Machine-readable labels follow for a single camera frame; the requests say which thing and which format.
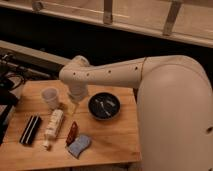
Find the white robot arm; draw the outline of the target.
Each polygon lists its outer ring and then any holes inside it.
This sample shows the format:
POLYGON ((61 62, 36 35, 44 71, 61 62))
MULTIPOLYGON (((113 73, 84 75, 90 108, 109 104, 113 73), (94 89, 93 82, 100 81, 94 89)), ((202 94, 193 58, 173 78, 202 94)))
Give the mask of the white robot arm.
POLYGON ((173 55, 92 66, 76 56, 59 79, 75 102, 89 85, 137 90, 143 171, 213 171, 213 87, 196 60, 173 55))

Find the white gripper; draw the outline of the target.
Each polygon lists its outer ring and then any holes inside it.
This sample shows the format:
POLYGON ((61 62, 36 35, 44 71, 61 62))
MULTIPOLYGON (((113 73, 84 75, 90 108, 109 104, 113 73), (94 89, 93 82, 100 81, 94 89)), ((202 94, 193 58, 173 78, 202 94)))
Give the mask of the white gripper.
POLYGON ((74 115, 78 106, 79 102, 82 101, 88 95, 88 90, 83 89, 80 91, 69 91, 68 96, 71 100, 69 104, 69 114, 74 115))

